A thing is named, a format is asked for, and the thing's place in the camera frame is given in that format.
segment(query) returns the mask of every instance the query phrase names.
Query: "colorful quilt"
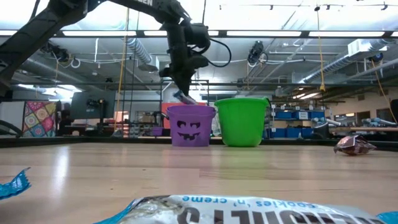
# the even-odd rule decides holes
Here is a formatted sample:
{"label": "colorful quilt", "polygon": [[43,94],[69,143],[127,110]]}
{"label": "colorful quilt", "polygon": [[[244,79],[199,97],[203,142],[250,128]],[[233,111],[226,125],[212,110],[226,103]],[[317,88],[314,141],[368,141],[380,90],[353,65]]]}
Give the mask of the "colorful quilt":
{"label": "colorful quilt", "polygon": [[26,101],[24,111],[24,137],[55,137],[56,103]]}

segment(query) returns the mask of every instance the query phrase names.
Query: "black robotic arm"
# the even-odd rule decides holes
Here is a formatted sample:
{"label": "black robotic arm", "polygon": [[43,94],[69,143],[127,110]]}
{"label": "black robotic arm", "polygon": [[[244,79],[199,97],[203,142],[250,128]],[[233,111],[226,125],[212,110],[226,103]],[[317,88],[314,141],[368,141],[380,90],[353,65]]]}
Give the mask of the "black robotic arm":
{"label": "black robotic arm", "polygon": [[[171,77],[188,95],[195,69],[208,66],[201,54],[210,47],[208,28],[191,24],[191,18],[177,0],[110,0],[146,13],[162,24],[167,31],[171,64],[160,71],[161,77]],[[0,95],[9,88],[16,69],[36,50],[39,50],[64,26],[82,20],[105,0],[50,0],[46,9],[31,19],[0,46]],[[188,45],[203,48],[200,53]]]}

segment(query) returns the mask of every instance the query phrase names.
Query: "ceiling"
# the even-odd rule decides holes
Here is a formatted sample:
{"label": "ceiling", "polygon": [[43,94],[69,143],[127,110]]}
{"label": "ceiling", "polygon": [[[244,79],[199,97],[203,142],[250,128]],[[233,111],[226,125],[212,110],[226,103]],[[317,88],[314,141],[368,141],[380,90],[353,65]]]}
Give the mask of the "ceiling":
{"label": "ceiling", "polygon": [[[34,0],[13,0],[0,8],[0,30],[18,29],[23,26],[30,17]],[[39,11],[45,8],[48,1],[41,0]],[[203,17],[204,0],[180,0],[182,6],[190,13],[196,22],[201,22]],[[207,1],[205,24],[210,30],[317,30],[317,14],[314,12],[316,3],[322,3],[320,15],[321,30],[398,30],[395,18],[398,16],[398,5],[395,1],[355,1],[355,0],[245,0]],[[89,13],[82,21],[64,27],[64,30],[114,30],[116,26],[126,20],[126,8],[105,2]],[[157,30],[160,24],[153,18],[143,13],[130,10],[130,30]],[[6,37],[0,38],[0,43],[6,41]],[[151,55],[157,56],[160,67],[170,62],[166,54],[168,49],[167,39],[162,37],[139,39],[144,48]],[[320,67],[320,44],[322,46],[323,61],[333,61],[334,58],[347,51],[347,45],[353,39],[254,39],[254,38],[219,38],[217,39],[228,45],[232,52],[232,62],[225,68],[208,66],[201,68],[196,74],[197,79],[209,80],[210,82],[236,82],[239,78],[247,78],[250,82],[291,82],[292,73],[308,73]],[[249,49],[254,42],[260,40],[266,48],[269,63],[258,65],[255,73],[250,73],[250,67],[246,61]],[[52,43],[67,49],[77,59],[82,59],[78,68],[68,67],[66,72],[73,72],[87,82],[105,82],[106,78],[119,80],[121,70],[121,59],[123,57],[123,41],[119,38],[53,38]],[[388,51],[384,53],[384,60],[394,60],[398,57],[398,46],[388,45]],[[56,62],[51,55],[39,54],[39,60],[53,66]],[[135,82],[159,82],[157,73],[143,72],[135,67],[133,60],[129,60],[131,52],[127,52],[126,82],[131,83],[133,73],[137,77]],[[227,50],[220,44],[212,42],[205,53],[209,60],[223,63],[228,60]],[[301,60],[301,62],[282,62]],[[339,73],[354,75],[361,72],[364,63],[360,60],[353,63]],[[27,76],[48,78],[53,74],[48,73],[26,73]],[[371,82],[373,77],[361,77],[363,82]],[[159,87],[150,86],[151,90]],[[138,86],[135,89],[145,90],[146,87]],[[212,90],[236,90],[234,86],[213,86]],[[256,91],[275,90],[275,87],[261,87]]]}

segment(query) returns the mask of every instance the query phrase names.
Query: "purple bucket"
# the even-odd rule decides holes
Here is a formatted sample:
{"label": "purple bucket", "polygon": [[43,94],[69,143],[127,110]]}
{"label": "purple bucket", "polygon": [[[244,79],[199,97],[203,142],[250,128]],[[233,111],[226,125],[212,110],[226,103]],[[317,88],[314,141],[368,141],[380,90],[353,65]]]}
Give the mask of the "purple bucket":
{"label": "purple bucket", "polygon": [[153,127],[152,128],[152,135],[153,136],[162,136],[163,128],[162,127]]}
{"label": "purple bucket", "polygon": [[210,143],[211,121],[216,110],[211,106],[178,105],[167,108],[173,146],[203,147]]}

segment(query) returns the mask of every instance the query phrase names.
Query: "patterned artwork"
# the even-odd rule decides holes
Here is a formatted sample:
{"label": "patterned artwork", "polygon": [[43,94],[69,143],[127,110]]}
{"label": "patterned artwork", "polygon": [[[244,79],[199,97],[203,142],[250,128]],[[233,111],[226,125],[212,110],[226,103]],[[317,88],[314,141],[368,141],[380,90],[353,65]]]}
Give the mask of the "patterned artwork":
{"label": "patterned artwork", "polygon": [[52,102],[25,102],[24,137],[55,137],[55,109]]}

